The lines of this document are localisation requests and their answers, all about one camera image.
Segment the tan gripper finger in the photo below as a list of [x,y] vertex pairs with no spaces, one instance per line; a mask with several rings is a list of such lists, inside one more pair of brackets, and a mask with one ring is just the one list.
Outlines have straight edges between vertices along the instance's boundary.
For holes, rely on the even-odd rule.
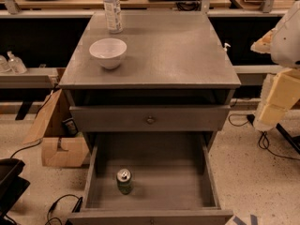
[[289,68],[280,71],[273,80],[267,102],[282,109],[290,109],[299,99],[300,70]]
[[285,115],[286,110],[277,106],[260,103],[255,112],[253,126],[259,131],[274,128]]

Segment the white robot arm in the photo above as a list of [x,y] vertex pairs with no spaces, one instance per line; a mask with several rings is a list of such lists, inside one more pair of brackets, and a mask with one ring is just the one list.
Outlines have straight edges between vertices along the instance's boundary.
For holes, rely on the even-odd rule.
[[253,126],[268,131],[300,99],[300,1],[294,2],[277,25],[253,43],[251,50],[270,53],[272,61],[284,67],[265,77],[255,112]]

